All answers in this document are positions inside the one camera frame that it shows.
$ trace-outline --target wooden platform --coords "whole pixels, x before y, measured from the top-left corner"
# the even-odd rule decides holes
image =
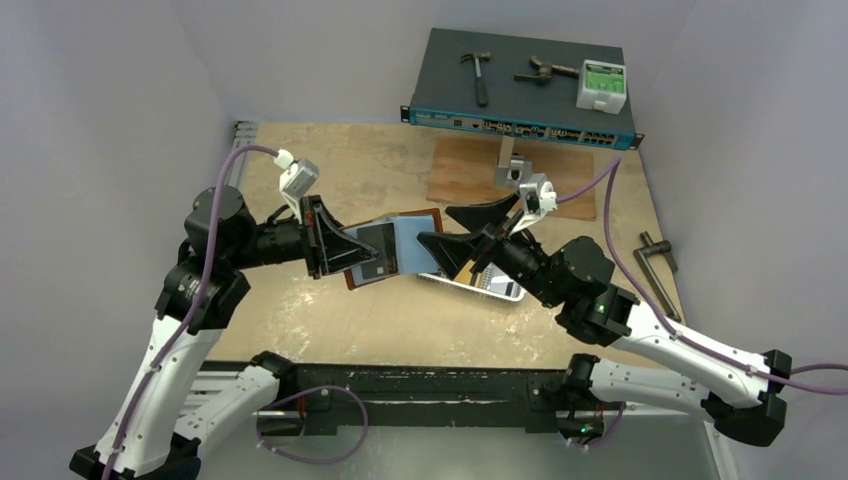
[[[321,195],[333,216],[347,225],[389,212],[439,206],[424,200],[437,133],[441,132],[401,123],[263,123],[256,144],[285,148],[314,162],[321,178],[310,194]],[[591,153],[595,171],[619,153],[568,148]],[[254,218],[263,219],[282,201],[280,168],[267,155],[248,158],[240,189]],[[491,177],[486,175],[490,184]],[[647,285],[636,258],[625,254],[642,246],[639,232],[647,230],[654,241],[662,238],[638,151],[624,152],[615,182],[612,240],[627,268]],[[596,191],[599,197],[604,185]],[[560,186],[557,190],[568,193]],[[445,231],[466,231],[444,213],[442,217]],[[605,245],[601,221],[546,217],[531,229],[549,253],[580,235]],[[677,302],[668,263],[661,259],[652,263]],[[544,308],[530,295],[517,303],[502,302],[413,275],[349,292],[342,275],[315,281],[303,262],[251,268],[245,275],[250,292],[210,352],[211,359],[249,360],[257,352],[271,350],[294,362],[562,368],[573,354],[590,353],[616,363],[656,367],[635,354],[581,343],[554,322],[551,315],[558,309]],[[634,291],[619,269],[613,272],[612,282]],[[339,476],[318,475],[321,479]]]
[[[511,193],[496,188],[495,161],[500,138],[482,135],[444,135],[436,142],[427,200],[453,205],[491,202]],[[589,183],[595,176],[592,154],[547,142],[516,139],[515,151],[533,162],[533,171],[547,174],[559,196]],[[594,220],[595,191],[560,205],[550,215]]]

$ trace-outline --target metal bracket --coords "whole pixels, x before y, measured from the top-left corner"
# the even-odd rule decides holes
[[[544,173],[534,173],[518,186],[521,197],[523,215],[509,230],[510,234],[518,233],[525,228],[545,218],[545,215],[556,210],[556,192]]]
[[[495,186],[498,188],[517,190],[522,182],[526,182],[533,175],[533,162],[513,153],[514,147],[515,137],[504,135],[495,162]]]
[[[551,381],[544,381],[538,377],[532,377],[527,381],[527,398],[530,410],[534,412],[550,412],[556,410],[551,396],[556,391],[557,385]]]
[[[274,163],[283,169],[280,174],[280,195],[291,209],[297,221],[303,223],[303,215],[300,211],[300,199],[318,181],[318,166],[305,158],[294,160],[287,150],[280,150]]]
[[[298,378],[298,387],[301,391],[321,385],[335,385],[331,375],[316,374],[308,378]],[[326,412],[331,408],[333,402],[333,390],[315,392],[306,396],[306,409],[310,412]]]
[[[629,146],[629,147],[627,147],[627,148],[628,148],[629,150],[636,150],[636,149],[638,149],[638,148],[639,148],[639,145],[641,145],[641,144],[642,144],[642,140],[644,140],[644,139],[645,139],[645,134],[643,134],[643,133],[637,133],[637,134],[633,137],[633,141],[632,141],[632,142],[630,142],[630,146]]]

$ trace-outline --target white electronic device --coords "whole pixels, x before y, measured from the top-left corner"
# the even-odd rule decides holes
[[[627,100],[624,65],[583,60],[577,88],[577,108],[618,114]]]

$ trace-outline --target white backdrop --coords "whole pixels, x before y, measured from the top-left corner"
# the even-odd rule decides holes
[[[687,318],[797,365],[848,363],[846,18],[837,0],[698,2],[640,115]],[[736,450],[742,478],[845,478],[848,398],[783,397],[777,442]]]
[[[0,476],[71,478],[129,388],[231,125],[167,1],[0,12]]]

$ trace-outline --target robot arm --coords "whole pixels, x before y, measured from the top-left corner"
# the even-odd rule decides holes
[[[177,337],[160,368],[148,375],[148,365],[178,331],[199,292],[214,191],[204,191],[195,199],[194,210],[185,221],[188,238],[179,249],[177,265],[165,278],[148,348],[130,391],[146,388],[142,388],[143,393],[136,399],[132,393],[127,396],[115,421],[96,445],[76,452],[71,461],[74,472],[89,479],[100,478],[109,457],[117,453],[108,476],[117,473],[118,478],[125,479],[194,478],[201,459],[241,419],[277,398],[288,396],[293,392],[286,389],[303,383],[292,377],[295,367],[291,362],[266,352],[255,357],[212,400],[179,418],[198,370],[250,289],[241,270],[302,259],[309,274],[319,279],[377,257],[374,248],[342,232],[342,224],[327,211],[319,196],[306,196],[318,176],[317,167],[305,160],[294,161],[285,151],[280,152],[276,162],[284,168],[280,192],[293,216],[285,220],[272,216],[257,224],[238,190],[224,187],[220,192],[211,280],[200,309],[187,331]],[[522,209],[508,217],[519,199]],[[473,262],[473,272],[493,262],[545,307],[563,305],[562,312],[556,316],[557,323],[575,338],[587,344],[630,351],[671,370],[629,367],[591,355],[575,355],[564,376],[555,371],[516,372],[510,378],[522,383],[509,386],[506,391],[510,393],[505,398],[491,400],[503,394],[496,389],[484,395],[479,400],[480,406],[475,408],[509,412],[514,408],[509,406],[510,399],[523,388],[531,410],[542,415],[532,418],[544,417],[545,423],[553,422],[552,414],[563,408],[573,411],[575,405],[624,400],[712,419],[717,430],[731,438],[751,445],[769,445],[783,427],[786,404],[777,397],[781,385],[751,372],[788,378],[791,359],[779,351],[762,355],[745,352],[684,326],[677,327],[678,335],[748,365],[749,370],[745,371],[715,360],[669,335],[647,306],[640,304],[630,292],[610,283],[614,264],[591,238],[576,238],[553,255],[543,251],[528,227],[554,208],[556,193],[544,175],[536,174],[522,183],[515,194],[498,202],[448,207],[446,213],[472,233],[422,233],[418,239],[448,276],[454,277],[468,261]],[[383,375],[374,367],[331,368],[339,367],[343,368],[342,377],[347,381],[354,375],[366,378]],[[418,373],[429,376],[436,374],[436,370],[439,369]],[[492,385],[486,372],[454,370],[457,369],[440,374],[448,382],[456,381],[458,375],[473,378],[481,382],[481,391]],[[385,403],[372,404],[372,408],[391,409],[398,403],[406,403],[395,398],[396,387],[392,386]],[[432,407],[433,404],[432,400],[426,400],[421,407],[445,408]],[[113,452],[119,424],[130,407],[135,409],[135,415],[124,438],[117,442],[122,445],[121,450]],[[486,420],[486,424],[491,424],[491,420]]]
[[[697,393],[701,396],[698,407],[715,421],[717,430],[751,445],[769,445],[782,429],[786,414],[786,403],[777,397],[782,385],[752,372],[789,378],[791,358],[779,351],[746,352],[683,325],[675,326],[676,334],[669,334],[648,305],[610,282],[615,264],[589,237],[575,238],[555,253],[546,254],[527,227],[555,208],[551,199],[555,203],[556,194],[550,182],[543,174],[534,174],[520,185],[517,193],[502,200],[445,209],[448,216],[471,233],[422,233],[418,240],[448,277],[453,278],[468,262],[473,264],[472,272],[480,272],[494,263],[544,307],[562,305],[556,321],[576,339],[653,360],[672,370],[670,378],[681,384],[681,388],[683,383],[692,382],[696,388],[689,393],[669,390],[669,385],[674,383],[665,374],[645,375],[646,372],[631,367],[627,371],[642,374],[639,382],[643,387],[654,387],[634,390],[628,382],[635,377],[630,376],[618,382],[587,377],[591,382],[582,387],[600,389],[601,396],[595,397],[596,400],[614,396],[616,400],[626,400],[630,395],[638,393],[638,397],[650,392],[658,396],[647,395],[642,399],[646,403],[684,402],[675,409],[690,411],[692,401],[697,398],[692,394]],[[510,217],[509,212],[519,200],[522,208]],[[681,336],[699,347],[734,358],[748,369],[715,359],[680,341]],[[606,371],[604,365],[596,367]],[[680,375],[687,380],[679,380]]]
[[[160,368],[148,375],[149,365],[178,330],[199,290],[214,189],[202,192],[195,199],[193,211],[185,221],[187,240],[179,249],[177,265],[165,277],[148,348],[130,393],[106,434],[93,448],[78,451],[72,461],[72,468],[76,462],[74,470],[86,478],[100,478],[113,453],[118,453],[113,470],[125,478],[138,478],[151,472],[163,478],[160,468],[166,464],[169,469],[190,471],[193,464],[178,462],[175,467],[167,459],[175,450],[184,448],[199,448],[195,456],[202,456],[229,433],[234,422],[277,398],[277,372],[255,366],[245,369],[237,385],[226,395],[178,421],[199,368],[250,289],[241,270],[302,259],[309,274],[318,279],[376,258],[374,248],[341,231],[342,224],[327,211],[320,196],[306,196],[318,176],[315,165],[308,160],[294,161],[284,150],[275,161],[284,168],[280,192],[294,215],[286,220],[270,218],[257,224],[241,193],[233,187],[224,187],[220,193],[212,275],[205,298],[188,330],[177,337]],[[134,398],[140,387],[142,393]],[[121,419],[130,407],[134,414],[119,442],[122,448],[113,452]]]

